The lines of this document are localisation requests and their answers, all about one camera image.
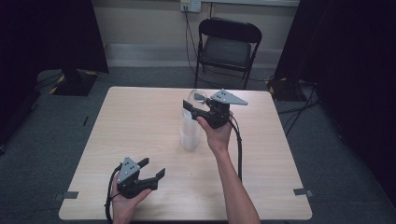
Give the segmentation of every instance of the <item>black curtain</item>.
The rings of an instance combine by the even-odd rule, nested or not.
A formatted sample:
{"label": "black curtain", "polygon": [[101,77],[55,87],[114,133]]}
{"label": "black curtain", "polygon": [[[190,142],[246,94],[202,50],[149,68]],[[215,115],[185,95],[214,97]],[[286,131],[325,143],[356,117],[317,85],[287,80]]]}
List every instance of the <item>black curtain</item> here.
{"label": "black curtain", "polygon": [[63,67],[108,73],[91,0],[0,1],[1,144],[37,75]]}
{"label": "black curtain", "polygon": [[[318,96],[344,141],[396,205],[396,2],[332,0],[318,7],[315,0],[301,0],[300,4],[293,22],[298,26],[290,34],[309,33],[312,38],[309,43],[304,40],[303,47],[299,41],[304,36],[288,38],[284,53],[290,54],[282,54],[279,64],[284,64],[283,58],[294,58],[289,71],[282,68],[285,73],[297,69],[300,78],[318,83]],[[317,7],[322,15],[306,17]],[[317,25],[298,34],[310,19]]]}

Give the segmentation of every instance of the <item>black folding chair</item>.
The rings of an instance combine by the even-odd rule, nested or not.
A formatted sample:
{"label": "black folding chair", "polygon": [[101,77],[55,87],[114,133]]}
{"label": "black folding chair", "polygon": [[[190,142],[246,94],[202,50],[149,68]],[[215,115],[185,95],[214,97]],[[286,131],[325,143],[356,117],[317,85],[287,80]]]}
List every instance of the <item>black folding chair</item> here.
{"label": "black folding chair", "polygon": [[199,25],[198,58],[194,88],[197,88],[199,64],[243,72],[245,89],[257,48],[262,42],[262,32],[248,22],[209,18]]}

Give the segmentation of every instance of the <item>baseboard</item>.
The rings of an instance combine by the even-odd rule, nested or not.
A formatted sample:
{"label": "baseboard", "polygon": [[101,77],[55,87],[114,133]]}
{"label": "baseboard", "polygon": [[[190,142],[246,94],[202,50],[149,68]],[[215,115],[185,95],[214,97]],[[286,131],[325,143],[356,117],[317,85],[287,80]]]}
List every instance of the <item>baseboard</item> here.
{"label": "baseboard", "polygon": [[[276,68],[282,49],[259,49],[253,67]],[[109,67],[195,66],[194,50],[179,46],[106,44]]]}

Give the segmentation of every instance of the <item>gray carpet floor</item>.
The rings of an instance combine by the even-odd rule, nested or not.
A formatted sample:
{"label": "gray carpet floor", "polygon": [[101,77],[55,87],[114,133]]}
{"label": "gray carpet floor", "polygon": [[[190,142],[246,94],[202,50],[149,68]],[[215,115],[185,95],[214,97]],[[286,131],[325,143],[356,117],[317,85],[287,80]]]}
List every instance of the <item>gray carpet floor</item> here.
{"label": "gray carpet floor", "polygon": [[[247,89],[266,91],[263,81],[274,71],[254,68]],[[100,74],[86,97],[51,95],[49,90],[58,73],[46,71],[38,76],[37,88],[42,94],[35,110],[9,139],[7,152],[0,157],[0,223],[69,223],[59,219],[62,202],[55,197],[68,190],[110,87],[193,87],[189,67],[118,67],[110,68],[109,74]],[[200,76],[206,81],[226,83],[224,89],[242,86],[238,77],[214,75],[210,71]],[[199,88],[221,86],[201,81]],[[305,95],[310,90],[305,86]],[[279,112],[304,105],[275,104]],[[295,118],[292,115],[279,115],[285,131]],[[315,193],[309,198],[312,218],[262,223],[396,223],[394,207],[361,159],[340,140],[334,127],[326,111],[317,104],[301,114],[287,136],[304,187]]]}

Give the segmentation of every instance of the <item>wall outlet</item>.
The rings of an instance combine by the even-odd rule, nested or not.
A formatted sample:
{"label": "wall outlet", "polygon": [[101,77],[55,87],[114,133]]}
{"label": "wall outlet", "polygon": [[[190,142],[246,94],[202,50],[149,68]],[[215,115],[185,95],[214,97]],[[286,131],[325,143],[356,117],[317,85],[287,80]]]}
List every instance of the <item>wall outlet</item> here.
{"label": "wall outlet", "polygon": [[201,12],[201,0],[180,0],[180,11]]}
{"label": "wall outlet", "polygon": [[180,11],[190,11],[191,0],[180,0]]}
{"label": "wall outlet", "polygon": [[191,12],[201,12],[201,0],[191,0]]}

